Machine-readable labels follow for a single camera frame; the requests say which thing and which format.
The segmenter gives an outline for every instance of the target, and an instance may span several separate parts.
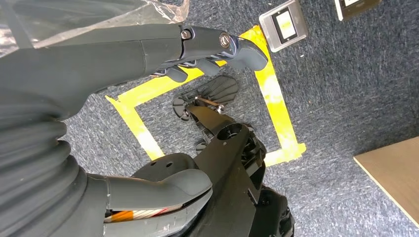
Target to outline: yellow tape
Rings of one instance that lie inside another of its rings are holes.
[[[271,116],[282,150],[268,154],[265,158],[266,165],[278,164],[301,157],[301,154],[305,152],[306,147],[303,143],[298,144],[297,138],[295,137],[293,125],[260,26],[254,26],[252,29],[243,33],[241,37],[256,44],[269,60],[263,70],[255,72],[254,74],[256,75],[260,91],[262,92],[266,107]]]
[[[106,99],[111,102],[121,115],[151,160],[155,160],[165,155],[156,140],[154,140],[153,136],[146,128],[144,122],[135,110],[135,107],[127,106],[126,104],[116,101],[109,96],[106,96]]]
[[[255,75],[282,149],[268,153],[265,158],[266,165],[270,166],[301,157],[301,154],[305,152],[306,147],[303,143],[299,144],[295,137],[293,125],[290,116],[288,115],[281,88],[266,46],[266,40],[260,27],[254,26],[252,29],[243,33],[241,37],[254,42],[269,59],[266,67],[262,71],[255,72]],[[223,66],[226,62],[222,61],[218,62],[218,64]],[[141,147],[152,160],[157,159],[164,154],[144,125],[144,122],[136,112],[135,107],[204,74],[199,69],[182,68],[182,70],[188,74],[185,82],[177,83],[168,77],[154,78],[119,95],[118,101],[107,97],[133,132]]]

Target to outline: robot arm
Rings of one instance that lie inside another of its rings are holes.
[[[60,120],[111,85],[150,74],[185,80],[177,65],[216,74],[217,60],[253,70],[267,62],[244,39],[180,25],[97,29],[0,58],[0,235],[162,237],[187,226],[212,194],[190,157],[190,168],[155,181],[86,174],[57,140],[66,133]],[[178,211],[104,224],[107,210],[165,208]]]

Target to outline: plastic bag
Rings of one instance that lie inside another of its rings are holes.
[[[0,57],[99,28],[178,23],[188,11],[189,0],[181,6],[158,0],[5,0],[0,2]]]

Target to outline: metal bolt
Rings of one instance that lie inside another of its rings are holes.
[[[228,48],[230,46],[230,36],[223,32],[220,34],[220,44],[223,48]]]
[[[192,34],[189,30],[184,30],[180,33],[180,37],[182,38],[182,40],[188,40],[192,37]]]

